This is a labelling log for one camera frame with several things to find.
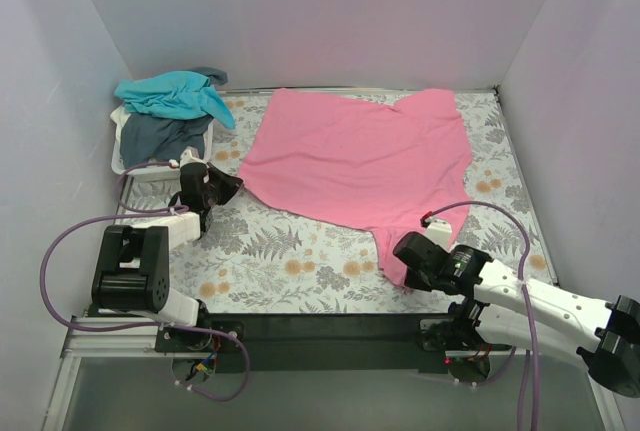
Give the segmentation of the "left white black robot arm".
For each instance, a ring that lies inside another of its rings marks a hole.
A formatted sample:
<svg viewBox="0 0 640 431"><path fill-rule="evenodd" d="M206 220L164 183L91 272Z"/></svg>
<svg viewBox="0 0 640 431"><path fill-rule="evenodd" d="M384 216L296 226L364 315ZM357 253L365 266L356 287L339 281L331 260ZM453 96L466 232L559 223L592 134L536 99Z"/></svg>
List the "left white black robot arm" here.
<svg viewBox="0 0 640 431"><path fill-rule="evenodd" d="M105 229L91 298L100 310L180 325L180 341L200 351L211 343L213 328L199 317L196 299L171 287L170 252L206 234L212 209L231 201L243 180L196 160L180 166L179 181L166 216Z"/></svg>

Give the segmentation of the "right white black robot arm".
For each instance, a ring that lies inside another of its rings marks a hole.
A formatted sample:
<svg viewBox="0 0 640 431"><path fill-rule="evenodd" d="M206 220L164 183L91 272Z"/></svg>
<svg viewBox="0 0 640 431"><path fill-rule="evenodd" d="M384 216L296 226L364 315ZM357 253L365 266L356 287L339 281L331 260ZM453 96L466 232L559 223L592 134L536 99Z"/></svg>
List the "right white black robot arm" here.
<svg viewBox="0 0 640 431"><path fill-rule="evenodd" d="M459 296L448 323L428 334L442 345L505 345L554 357L585 370L602 387L639 395L639 303L621 295L589 298L531 279L478 249L447 251L410 232L393 254L407 268L413 290Z"/></svg>

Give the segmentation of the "pink t shirt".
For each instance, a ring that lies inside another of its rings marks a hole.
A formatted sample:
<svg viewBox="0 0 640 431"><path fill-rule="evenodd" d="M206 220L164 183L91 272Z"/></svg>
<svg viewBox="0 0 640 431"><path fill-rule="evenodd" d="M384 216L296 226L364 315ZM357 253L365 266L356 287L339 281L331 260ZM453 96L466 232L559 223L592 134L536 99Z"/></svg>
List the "pink t shirt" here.
<svg viewBox="0 0 640 431"><path fill-rule="evenodd" d="M370 232L395 285L392 250L442 209L458 234L469 212L472 152L453 92L428 89L393 105L279 89L238 175L258 200L309 219Z"/></svg>

